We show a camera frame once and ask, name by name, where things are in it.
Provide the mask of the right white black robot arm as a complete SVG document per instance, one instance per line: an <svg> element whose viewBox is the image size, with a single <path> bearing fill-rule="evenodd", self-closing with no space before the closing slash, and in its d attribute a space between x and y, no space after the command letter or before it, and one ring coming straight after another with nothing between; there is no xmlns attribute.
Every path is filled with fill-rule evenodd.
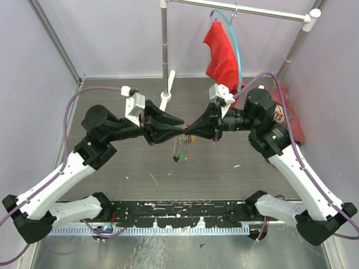
<svg viewBox="0 0 359 269"><path fill-rule="evenodd" d="M243 109L225 110L222 102L212 101L185 133L218 141L223 132L249 131L250 145L284 175L302 203L296 205L257 191L245 200L248 218L280 220L294 226L305 241L319 246L358 210L354 204L342 202L323 184L299 146L291 141L288 129L274 120L276 106L265 89L252 89Z"/></svg>

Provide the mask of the metal numbered keyring organizer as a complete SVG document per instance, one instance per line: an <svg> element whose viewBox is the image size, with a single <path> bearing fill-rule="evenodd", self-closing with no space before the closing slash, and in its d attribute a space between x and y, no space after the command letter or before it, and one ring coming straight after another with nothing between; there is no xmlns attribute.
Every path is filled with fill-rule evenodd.
<svg viewBox="0 0 359 269"><path fill-rule="evenodd" d="M185 143L184 143L184 140L182 139L183 135L188 135L188 134L183 133L183 134L177 136L175 138L175 141L174 141L173 156L176 156L177 158L179 158L179 155L180 155L181 152L184 153L183 147L186 146ZM189 140L189 136L190 135L188 135L188 144L187 145L191 144L190 140Z"/></svg>

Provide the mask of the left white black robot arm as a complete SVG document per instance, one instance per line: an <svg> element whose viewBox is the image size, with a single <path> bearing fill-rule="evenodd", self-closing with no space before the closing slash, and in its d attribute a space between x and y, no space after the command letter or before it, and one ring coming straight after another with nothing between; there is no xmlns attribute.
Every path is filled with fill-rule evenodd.
<svg viewBox="0 0 359 269"><path fill-rule="evenodd" d="M143 136L155 145L184 133L184 120L161 111L150 100L139 109L138 123L118 119L106 107L94 105L81 122L86 136L74 147L63 164L26 193L9 194L2 203L16 230L27 244L45 238L52 229L83 219L106 222L113 204L102 192L60 205L57 201L82 179L99 170L117 152L111 144Z"/></svg>

